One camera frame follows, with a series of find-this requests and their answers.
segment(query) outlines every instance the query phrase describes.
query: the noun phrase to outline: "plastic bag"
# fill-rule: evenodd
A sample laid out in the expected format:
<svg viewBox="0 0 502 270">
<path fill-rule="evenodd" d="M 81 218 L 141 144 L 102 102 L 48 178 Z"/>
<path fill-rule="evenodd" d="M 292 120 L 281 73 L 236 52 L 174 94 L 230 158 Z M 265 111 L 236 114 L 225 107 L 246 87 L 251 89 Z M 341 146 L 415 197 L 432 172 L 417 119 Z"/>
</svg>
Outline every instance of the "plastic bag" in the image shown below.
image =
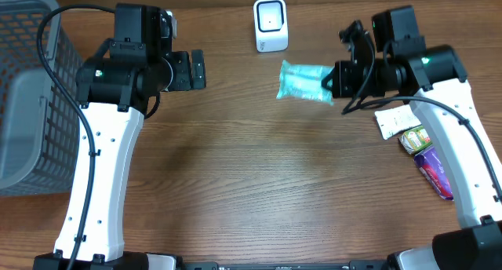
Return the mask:
<svg viewBox="0 0 502 270">
<path fill-rule="evenodd" d="M 297 97 L 334 105 L 331 91 L 321 86 L 321 81 L 333 67 L 322 65 L 292 65 L 282 62 L 277 99 Z"/>
</svg>

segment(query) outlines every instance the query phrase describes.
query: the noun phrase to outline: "small white box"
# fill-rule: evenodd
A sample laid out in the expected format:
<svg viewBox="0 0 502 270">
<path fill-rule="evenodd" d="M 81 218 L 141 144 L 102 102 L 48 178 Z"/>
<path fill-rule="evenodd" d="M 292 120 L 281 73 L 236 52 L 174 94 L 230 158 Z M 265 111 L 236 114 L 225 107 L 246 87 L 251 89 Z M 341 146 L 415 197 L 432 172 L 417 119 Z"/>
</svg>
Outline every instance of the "small white box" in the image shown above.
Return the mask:
<svg viewBox="0 0 502 270">
<path fill-rule="evenodd" d="M 256 49 L 271 52 L 288 48 L 288 17 L 284 0 L 258 0 L 253 11 Z"/>
</svg>

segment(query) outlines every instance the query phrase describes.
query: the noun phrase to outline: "white arm casing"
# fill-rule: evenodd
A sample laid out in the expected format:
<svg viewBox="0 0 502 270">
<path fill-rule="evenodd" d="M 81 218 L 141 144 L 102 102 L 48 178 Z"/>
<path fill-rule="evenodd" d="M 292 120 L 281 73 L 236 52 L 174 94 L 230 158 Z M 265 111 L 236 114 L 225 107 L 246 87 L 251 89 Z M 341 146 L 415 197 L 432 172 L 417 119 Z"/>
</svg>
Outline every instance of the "white arm casing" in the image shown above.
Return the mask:
<svg viewBox="0 0 502 270">
<path fill-rule="evenodd" d="M 89 213 L 85 222 L 85 242 L 77 260 L 91 261 L 94 254 L 104 254 L 105 261 L 122 256 L 124 239 L 122 217 L 129 166 L 134 145 L 143 127 L 144 115 L 130 108 L 118 112 L 117 105 L 91 103 L 83 110 L 96 142 L 96 171 Z M 70 205 L 54 251 L 62 250 L 70 258 L 82 215 L 85 190 L 89 179 L 89 142 L 80 123 L 80 146 L 71 189 Z"/>
<path fill-rule="evenodd" d="M 432 86 L 433 90 L 425 92 L 420 89 L 415 96 L 439 101 L 469 119 L 485 146 L 498 181 L 502 183 L 502 165 L 479 121 L 469 83 L 455 78 Z M 480 217 L 485 215 L 491 215 L 495 221 L 502 220 L 502 203 L 493 198 L 497 194 L 493 182 L 478 145 L 466 127 L 459 124 L 457 117 L 433 104 L 411 101 L 409 105 L 431 137 L 445 169 L 460 227 L 480 225 Z"/>
</svg>

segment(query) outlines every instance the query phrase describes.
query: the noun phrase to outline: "mesh basket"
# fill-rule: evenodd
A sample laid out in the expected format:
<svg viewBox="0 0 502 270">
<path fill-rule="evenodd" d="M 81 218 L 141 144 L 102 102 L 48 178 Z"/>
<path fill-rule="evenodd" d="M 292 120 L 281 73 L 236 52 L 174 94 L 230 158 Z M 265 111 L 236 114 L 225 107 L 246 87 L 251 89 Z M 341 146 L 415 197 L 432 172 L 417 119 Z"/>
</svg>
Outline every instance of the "mesh basket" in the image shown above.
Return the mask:
<svg viewBox="0 0 502 270">
<path fill-rule="evenodd" d="M 55 0 L 0 0 L 0 195 L 68 191 L 78 153 L 78 116 L 41 69 L 36 32 Z M 82 63 L 55 16 L 45 56 L 75 96 Z"/>
</svg>

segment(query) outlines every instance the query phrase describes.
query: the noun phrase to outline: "purple package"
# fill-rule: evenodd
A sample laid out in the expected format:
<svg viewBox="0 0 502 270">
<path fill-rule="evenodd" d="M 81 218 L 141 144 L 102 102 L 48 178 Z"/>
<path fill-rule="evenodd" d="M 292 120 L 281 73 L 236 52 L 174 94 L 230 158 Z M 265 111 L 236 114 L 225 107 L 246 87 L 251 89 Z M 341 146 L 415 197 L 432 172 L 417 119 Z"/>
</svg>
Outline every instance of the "purple package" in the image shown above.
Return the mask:
<svg viewBox="0 0 502 270">
<path fill-rule="evenodd" d="M 434 146 L 431 145 L 415 155 L 415 164 L 439 196 L 446 200 L 453 200 L 452 188 L 449 186 L 448 178 Z"/>
</svg>

